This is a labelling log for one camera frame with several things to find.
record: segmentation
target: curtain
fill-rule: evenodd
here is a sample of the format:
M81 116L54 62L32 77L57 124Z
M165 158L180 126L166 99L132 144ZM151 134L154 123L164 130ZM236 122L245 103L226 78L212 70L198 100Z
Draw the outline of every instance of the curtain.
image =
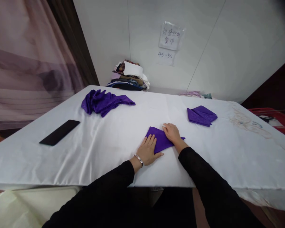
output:
M83 88L46 0L0 0L0 130L24 127Z
M47 0L54 17L75 58L85 86L99 86L73 0Z

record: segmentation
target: smartphone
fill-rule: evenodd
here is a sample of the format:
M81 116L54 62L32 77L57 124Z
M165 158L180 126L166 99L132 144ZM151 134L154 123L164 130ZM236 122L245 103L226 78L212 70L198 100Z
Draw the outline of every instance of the smartphone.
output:
M41 140L40 144L45 144L49 146L56 145L60 140L62 140L71 130L73 130L80 122L76 120L68 120L62 124L59 128Z

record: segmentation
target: sheer curtain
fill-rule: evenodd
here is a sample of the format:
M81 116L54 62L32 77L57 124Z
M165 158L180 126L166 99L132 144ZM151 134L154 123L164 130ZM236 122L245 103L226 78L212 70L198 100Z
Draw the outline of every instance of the sheer curtain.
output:
M0 130L21 128L81 89L46 0L0 0Z

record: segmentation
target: red basket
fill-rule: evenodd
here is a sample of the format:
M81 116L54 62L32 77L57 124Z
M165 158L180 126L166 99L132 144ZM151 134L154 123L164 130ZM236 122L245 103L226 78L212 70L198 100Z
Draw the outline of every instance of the red basket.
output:
M274 128L282 132L283 134L285 134L285 114L279 111L276 111L272 108L256 108L256 109L248 109L248 110L251 111L256 116L265 115L265 116L276 118L283 125L283 127L274 127Z

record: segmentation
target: bracelet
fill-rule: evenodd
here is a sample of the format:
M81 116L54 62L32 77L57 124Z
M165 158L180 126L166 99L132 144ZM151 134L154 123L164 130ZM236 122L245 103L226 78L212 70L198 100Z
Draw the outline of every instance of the bracelet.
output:
M134 156L138 158L138 160L140 161L140 163L142 164L142 167L143 167L143 161L142 161L142 159L141 159L137 154L134 154Z

